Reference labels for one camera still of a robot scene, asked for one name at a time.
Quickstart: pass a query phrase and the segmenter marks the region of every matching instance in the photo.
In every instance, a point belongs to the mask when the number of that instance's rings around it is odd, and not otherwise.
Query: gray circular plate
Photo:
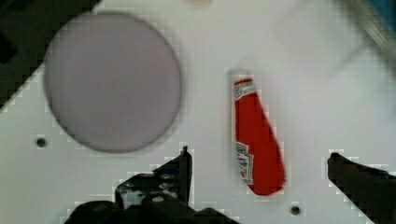
[[[160,33],[132,16],[73,19],[52,40],[45,65],[52,113],[87,147],[139,149],[166,132],[177,115],[177,57]]]

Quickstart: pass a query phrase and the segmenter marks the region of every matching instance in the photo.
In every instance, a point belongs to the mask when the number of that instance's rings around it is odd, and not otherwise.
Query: black object
[[[329,179],[377,224],[396,223],[396,176],[350,161],[338,153],[328,159]]]
[[[47,145],[47,140],[45,138],[38,138],[36,143],[38,147],[45,147]]]
[[[168,194],[183,203],[189,201],[192,158],[183,148],[181,154],[153,171],[152,175],[136,175],[116,188],[116,203],[120,208],[139,205],[144,197]]]
[[[237,224],[214,209],[196,212],[187,206],[191,168],[192,158],[184,147],[180,156],[152,175],[136,175],[120,184],[115,203],[84,203],[65,224]]]
[[[0,108],[43,62],[58,30],[100,0],[0,0]]]
[[[299,206],[293,206],[293,207],[290,209],[290,212],[291,212],[294,216],[298,216],[298,215],[300,215],[300,213],[301,213],[301,209],[300,209]]]
[[[65,224],[238,224],[214,209],[196,212],[166,194],[150,195],[141,205],[120,209],[116,203],[80,205]]]

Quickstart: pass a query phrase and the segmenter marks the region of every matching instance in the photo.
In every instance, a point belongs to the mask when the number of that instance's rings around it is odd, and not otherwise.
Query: bottle label
[[[242,97],[254,93],[253,82],[250,80],[248,82],[242,82],[234,86],[235,101],[240,100]]]
[[[253,155],[248,153],[248,145],[241,142],[236,142],[235,148],[242,177],[248,185],[253,185]]]

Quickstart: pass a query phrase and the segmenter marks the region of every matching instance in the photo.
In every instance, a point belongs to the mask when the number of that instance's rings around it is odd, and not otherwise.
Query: white table surface
[[[328,180],[326,160],[340,151],[396,171],[396,79],[347,10],[333,0],[194,1],[104,0],[95,9],[149,21],[182,62],[183,108],[145,149],[105,154],[67,136],[44,97],[44,67],[13,96],[0,115],[0,223],[64,223],[79,204],[113,200],[122,180],[184,145],[197,210],[211,206],[243,224],[371,223]],[[288,182],[271,197],[252,194],[238,173],[226,75],[238,64],[255,72],[284,151]],[[40,136],[49,142],[44,149],[35,145]],[[300,216],[291,215],[294,204]]]

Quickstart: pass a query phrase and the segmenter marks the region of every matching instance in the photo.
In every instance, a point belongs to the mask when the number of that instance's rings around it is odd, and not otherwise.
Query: hole
[[[36,143],[38,147],[45,147],[47,145],[47,140],[45,138],[39,138]]]
[[[159,186],[160,189],[169,189],[169,184],[166,183],[161,183],[161,185]]]
[[[0,33],[0,63],[8,63],[16,53],[17,51],[6,40],[3,34]]]
[[[292,213],[294,216],[298,216],[298,215],[301,214],[301,209],[300,209],[299,206],[293,206],[293,207],[290,209],[290,211],[291,211],[291,213]]]

